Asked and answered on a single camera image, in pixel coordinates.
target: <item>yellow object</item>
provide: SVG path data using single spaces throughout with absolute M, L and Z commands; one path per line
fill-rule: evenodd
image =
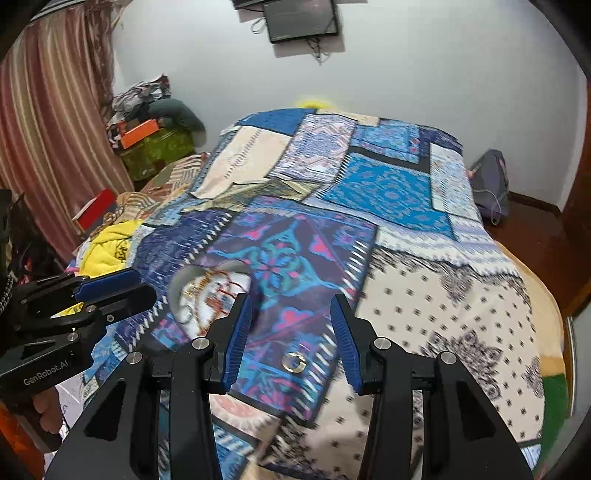
M 299 108 L 320 108 L 325 110 L 335 110 L 335 107 L 328 102 L 323 100 L 302 100 L 301 102 L 297 102 L 297 106 Z
M 94 278 L 125 268 L 129 237 L 141 224 L 141 220 L 129 220 L 105 228 L 90 243 L 80 264 L 79 275 Z

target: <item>gray backpack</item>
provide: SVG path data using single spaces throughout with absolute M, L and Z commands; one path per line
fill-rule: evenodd
M 509 177 L 500 150 L 489 150 L 474 163 L 470 179 L 474 201 L 483 218 L 497 225 L 509 215 Z

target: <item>bed sheet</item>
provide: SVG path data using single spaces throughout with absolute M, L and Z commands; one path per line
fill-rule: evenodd
M 238 121 L 208 158 L 180 161 L 164 177 L 121 199 L 111 219 L 145 220 L 128 265 L 158 301 L 109 330 L 83 375 L 83 402 L 127 352 L 168 355 L 189 340 L 167 304 L 176 271 L 238 258 L 251 263 L 265 300 L 238 381 L 229 395 L 211 396 L 225 480 L 256 469 L 357 476 L 372 399 L 355 395 L 342 374 L 327 311 L 338 292 L 407 351 L 455 352 L 534 467 L 544 385 L 532 304 L 519 270 L 484 230 L 457 139 L 402 121 L 283 109 Z M 306 357 L 301 374 L 281 366 L 295 351 Z M 165 479 L 167 408 L 164 396 Z M 422 428 L 416 394 L 415 459 Z

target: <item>yellow towel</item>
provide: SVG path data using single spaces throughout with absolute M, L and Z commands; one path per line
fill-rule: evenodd
M 94 278 L 125 268 L 129 237 L 141 224 L 141 220 L 129 220 L 106 227 L 90 243 L 79 274 Z

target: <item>red book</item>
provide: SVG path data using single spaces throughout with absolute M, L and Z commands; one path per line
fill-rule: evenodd
M 111 210 L 116 200 L 117 195 L 105 189 L 84 205 L 72 221 L 77 222 L 81 230 L 86 232 L 97 220 L 102 221 L 103 215 Z

